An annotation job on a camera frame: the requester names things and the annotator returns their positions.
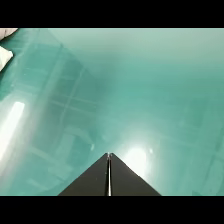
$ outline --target reflective surface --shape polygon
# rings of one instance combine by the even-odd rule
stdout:
[[[162,195],[224,195],[223,29],[19,29],[1,46],[0,194],[57,195],[113,152]]]

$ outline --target white pillow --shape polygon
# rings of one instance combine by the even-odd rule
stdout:
[[[0,28],[0,40],[14,33],[18,28]]]
[[[12,51],[0,47],[0,71],[5,67],[7,62],[13,57]]]

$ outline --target white object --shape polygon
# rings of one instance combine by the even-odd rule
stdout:
[[[0,40],[14,33],[18,28],[0,28]]]
[[[12,51],[0,47],[0,71],[5,67],[7,62],[13,57]]]

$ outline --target teal floor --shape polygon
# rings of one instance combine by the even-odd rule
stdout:
[[[19,29],[0,42],[0,195],[57,195],[113,152],[162,195],[224,195],[224,29]]]

